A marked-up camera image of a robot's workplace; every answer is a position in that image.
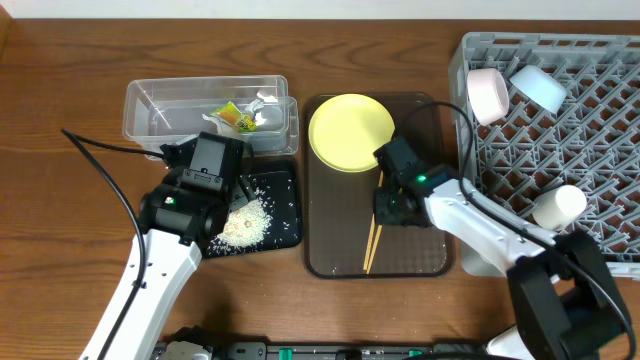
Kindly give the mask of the yellow round plate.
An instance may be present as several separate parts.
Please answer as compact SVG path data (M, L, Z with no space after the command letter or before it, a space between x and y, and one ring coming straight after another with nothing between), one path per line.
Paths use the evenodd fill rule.
M308 137L325 165L359 173L377 166L374 152L391 140L394 131L394 120L380 102L361 94L342 94L313 112Z

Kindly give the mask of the pink round bowl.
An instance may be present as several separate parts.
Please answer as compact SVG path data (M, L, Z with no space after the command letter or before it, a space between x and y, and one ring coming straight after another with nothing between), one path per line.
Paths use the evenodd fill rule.
M481 125L490 125L507 115L509 95L505 80L497 69L470 70L466 85L471 109Z

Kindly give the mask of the light blue bowl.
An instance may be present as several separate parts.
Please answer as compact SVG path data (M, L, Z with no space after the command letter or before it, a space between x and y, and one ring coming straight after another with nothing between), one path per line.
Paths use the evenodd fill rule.
M544 110L557 114L568 96L567 89L534 65L526 65L510 77L510 82Z

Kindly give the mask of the white tissue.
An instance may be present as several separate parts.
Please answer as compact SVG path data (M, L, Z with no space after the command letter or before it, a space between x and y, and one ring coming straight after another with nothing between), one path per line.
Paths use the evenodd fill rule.
M258 133L257 115L265 107L261 99L251 101L240 108L235 102L228 101L209 113L203 113L203 121L213 125L213 134L240 139L243 134Z

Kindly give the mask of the pile of white rice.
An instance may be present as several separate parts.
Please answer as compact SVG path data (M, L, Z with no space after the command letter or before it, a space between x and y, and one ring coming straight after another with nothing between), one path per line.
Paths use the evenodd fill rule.
M284 246L284 236L276 234L275 201L260 188L256 199L230 213L223 232L206 250L209 258L246 254Z

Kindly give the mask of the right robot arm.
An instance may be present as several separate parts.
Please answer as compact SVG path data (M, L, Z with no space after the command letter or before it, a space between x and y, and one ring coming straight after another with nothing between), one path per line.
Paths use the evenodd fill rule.
M559 234L500 208L448 166L402 160L381 167L374 195L381 225L435 227L459 238L506 276L516 324L490 340L485 359L596 359L626 335L626 304L587 233Z

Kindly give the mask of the green orange snack wrapper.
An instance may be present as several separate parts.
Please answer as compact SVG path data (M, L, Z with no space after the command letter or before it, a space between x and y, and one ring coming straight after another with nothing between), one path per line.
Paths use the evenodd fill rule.
M237 132L253 132L257 129L254 115L249 110L240 110L231 101L213 110L210 116L223 121Z

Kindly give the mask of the white green cup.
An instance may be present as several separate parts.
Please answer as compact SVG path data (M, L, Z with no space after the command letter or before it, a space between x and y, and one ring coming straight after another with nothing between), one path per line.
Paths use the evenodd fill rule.
M540 227L561 231L575 221L586 206L587 197L581 189L562 185L535 198L532 216Z

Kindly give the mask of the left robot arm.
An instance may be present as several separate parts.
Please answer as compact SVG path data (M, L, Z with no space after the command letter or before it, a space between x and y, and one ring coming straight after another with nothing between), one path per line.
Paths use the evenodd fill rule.
M227 192L165 178L145 194L126 269L81 354L147 359L182 288L229 213L255 198L247 176Z

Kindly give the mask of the wooden chopstick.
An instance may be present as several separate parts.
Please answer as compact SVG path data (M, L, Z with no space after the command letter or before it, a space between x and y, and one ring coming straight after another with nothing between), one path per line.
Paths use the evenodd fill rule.
M379 179L378 179L378 187L380 187L383 183L383 179L384 179L384 173L381 171L380 175L379 175ZM368 238L367 238L367 244L366 244L366 251L365 251L365 258L364 258L364 263L363 263L363 270L368 271L367 269L369 268L369 259L370 259L370 254L371 254L371 249L373 246L373 240L374 240L374 235L376 233L376 220L375 220L375 213L372 213L372 217L371 217L371 224L370 224L370 228L369 228L369 233L368 233Z
M374 207L373 213L375 213L376 220L376 233L374 235L373 246L371 249L371 256L369 259L369 268L366 271L367 274L371 272L373 262L375 259L379 239L381 237L382 227L385 223L389 223L394 220L392 205L395 201L395 192L388 187L381 187L374 192Z

